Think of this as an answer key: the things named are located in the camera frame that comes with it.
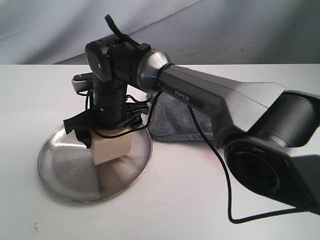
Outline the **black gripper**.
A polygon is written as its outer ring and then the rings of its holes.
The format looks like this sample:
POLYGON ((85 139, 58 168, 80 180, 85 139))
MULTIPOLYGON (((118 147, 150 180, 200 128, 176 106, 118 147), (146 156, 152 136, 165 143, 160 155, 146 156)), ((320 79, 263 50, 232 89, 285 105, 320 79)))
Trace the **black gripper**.
POLYGON ((92 135, 89 130, 114 130, 134 124, 141 120, 141 114, 147 114, 146 104, 124 104, 117 108, 98 109, 91 107, 63 121, 67 134, 74 130, 77 140, 87 149, 91 148, 92 135))

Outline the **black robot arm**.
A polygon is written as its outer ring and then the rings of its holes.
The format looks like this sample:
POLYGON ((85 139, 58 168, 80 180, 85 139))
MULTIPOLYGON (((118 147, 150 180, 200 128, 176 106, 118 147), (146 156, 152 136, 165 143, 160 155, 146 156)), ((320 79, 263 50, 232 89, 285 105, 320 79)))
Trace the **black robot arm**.
POLYGON ((63 124, 87 148, 91 132, 140 129, 147 106, 127 103, 127 86, 167 93, 210 117, 211 146, 224 149, 226 168, 244 187, 290 205, 292 212, 320 212, 318 95, 180 67, 149 44, 118 33, 88 43, 85 53, 91 72, 72 79, 78 94, 87 93, 85 111, 63 124))

